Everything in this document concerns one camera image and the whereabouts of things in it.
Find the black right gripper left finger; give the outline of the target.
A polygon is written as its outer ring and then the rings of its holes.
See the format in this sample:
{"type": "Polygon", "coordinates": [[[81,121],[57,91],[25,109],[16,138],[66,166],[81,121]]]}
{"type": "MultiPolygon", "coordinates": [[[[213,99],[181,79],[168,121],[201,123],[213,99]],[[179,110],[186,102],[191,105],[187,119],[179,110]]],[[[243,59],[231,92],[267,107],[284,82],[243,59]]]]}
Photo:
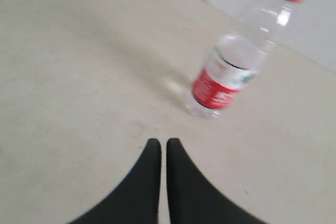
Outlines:
{"type": "Polygon", "coordinates": [[[161,144],[151,138],[120,184],[72,223],[158,223],[161,144]]]}

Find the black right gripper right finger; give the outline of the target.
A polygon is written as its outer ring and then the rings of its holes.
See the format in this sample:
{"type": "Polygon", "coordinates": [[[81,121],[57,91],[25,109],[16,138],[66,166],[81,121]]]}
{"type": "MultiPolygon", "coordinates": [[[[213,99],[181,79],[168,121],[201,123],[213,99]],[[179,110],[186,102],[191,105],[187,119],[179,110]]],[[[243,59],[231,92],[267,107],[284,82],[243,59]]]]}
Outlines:
{"type": "Polygon", "coordinates": [[[166,188],[170,223],[264,223],[214,187],[178,138],[166,144],[166,188]]]}

